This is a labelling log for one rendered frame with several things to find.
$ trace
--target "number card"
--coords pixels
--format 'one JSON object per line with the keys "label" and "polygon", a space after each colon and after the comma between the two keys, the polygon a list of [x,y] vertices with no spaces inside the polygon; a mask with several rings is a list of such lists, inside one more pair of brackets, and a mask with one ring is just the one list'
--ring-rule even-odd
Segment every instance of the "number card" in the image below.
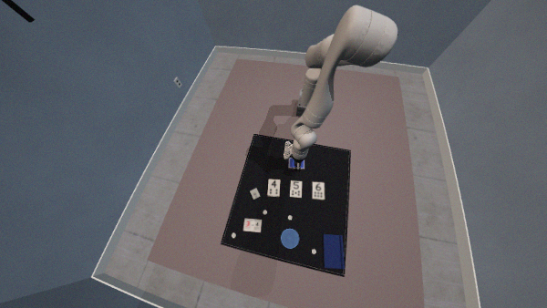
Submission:
{"label": "number card", "polygon": [[258,192],[258,189],[250,190],[251,196],[253,197],[253,200],[260,198],[260,193]]}
{"label": "number card", "polygon": [[268,179],[268,197],[279,197],[281,180]]}
{"label": "number card", "polygon": [[302,198],[302,181],[291,180],[290,196],[293,198]]}
{"label": "number card", "polygon": [[312,199],[324,200],[325,199],[325,183],[324,182],[312,182]]}
{"label": "number card", "polygon": [[260,233],[262,229],[262,220],[246,218],[243,223],[243,231]]}

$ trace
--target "blue circle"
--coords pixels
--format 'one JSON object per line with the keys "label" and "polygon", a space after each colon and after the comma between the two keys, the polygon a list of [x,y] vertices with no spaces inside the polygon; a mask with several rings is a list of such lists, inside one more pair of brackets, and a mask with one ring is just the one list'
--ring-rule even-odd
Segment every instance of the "blue circle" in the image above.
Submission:
{"label": "blue circle", "polygon": [[281,233],[281,244],[288,249],[292,249],[298,245],[300,236],[295,229],[285,229]]}

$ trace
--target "tiled floor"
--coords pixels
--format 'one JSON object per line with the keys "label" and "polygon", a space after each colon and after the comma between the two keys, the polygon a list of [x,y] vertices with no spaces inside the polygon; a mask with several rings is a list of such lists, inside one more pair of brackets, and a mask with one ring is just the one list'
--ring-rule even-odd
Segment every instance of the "tiled floor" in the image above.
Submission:
{"label": "tiled floor", "polygon": [[[238,58],[304,65],[304,55],[297,53],[228,47],[213,50],[131,196],[93,273],[94,279],[161,307],[282,307],[148,261],[186,165]],[[461,203],[454,198],[450,201],[447,183],[452,185],[451,191],[458,188],[445,174],[453,167],[449,153],[439,146],[446,135],[436,129],[442,128],[442,123],[435,116],[438,104],[428,91],[431,81],[427,70],[389,63],[339,69],[399,77],[418,206],[424,306],[465,307],[460,254],[467,243],[463,242],[459,250],[462,237],[457,236],[455,225],[459,230],[467,228],[460,216],[456,220],[452,216],[461,212]],[[464,270],[467,275],[472,271],[469,266]]]}

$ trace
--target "white robotic arm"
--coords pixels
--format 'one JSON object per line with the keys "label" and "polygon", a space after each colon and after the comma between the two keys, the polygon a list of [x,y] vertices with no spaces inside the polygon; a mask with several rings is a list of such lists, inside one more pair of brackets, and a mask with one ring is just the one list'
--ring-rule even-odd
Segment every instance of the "white robotic arm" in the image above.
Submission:
{"label": "white robotic arm", "polygon": [[285,159],[305,159],[317,141],[313,128],[321,127],[333,107],[336,67],[371,67],[389,53],[396,40],[397,25],[393,20],[354,5],[346,11],[333,35],[308,48],[305,63],[310,69],[298,101],[305,111],[291,126],[294,143],[287,141]]}

